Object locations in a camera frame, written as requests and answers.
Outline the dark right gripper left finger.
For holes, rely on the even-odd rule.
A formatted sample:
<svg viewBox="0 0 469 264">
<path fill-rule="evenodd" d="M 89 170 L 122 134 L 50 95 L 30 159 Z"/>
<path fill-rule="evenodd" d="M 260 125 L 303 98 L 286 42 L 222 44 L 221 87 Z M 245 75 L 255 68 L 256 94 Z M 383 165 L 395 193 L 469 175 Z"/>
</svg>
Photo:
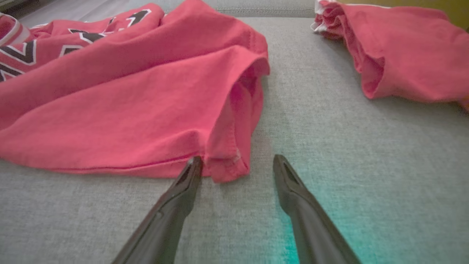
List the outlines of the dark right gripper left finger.
<svg viewBox="0 0 469 264">
<path fill-rule="evenodd" d="M 186 217 L 191 213 L 204 162 L 189 159 L 114 259 L 114 264 L 172 264 Z"/>
</svg>

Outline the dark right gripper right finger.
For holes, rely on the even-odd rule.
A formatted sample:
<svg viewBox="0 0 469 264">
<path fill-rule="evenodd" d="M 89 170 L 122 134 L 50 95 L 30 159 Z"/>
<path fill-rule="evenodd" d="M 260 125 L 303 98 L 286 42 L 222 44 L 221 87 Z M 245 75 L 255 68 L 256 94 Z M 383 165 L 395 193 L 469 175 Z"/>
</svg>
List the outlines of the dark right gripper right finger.
<svg viewBox="0 0 469 264">
<path fill-rule="evenodd" d="M 291 219 L 299 262 L 360 264 L 353 249 L 285 156 L 274 156 L 273 172 L 280 206 Z"/>
</svg>

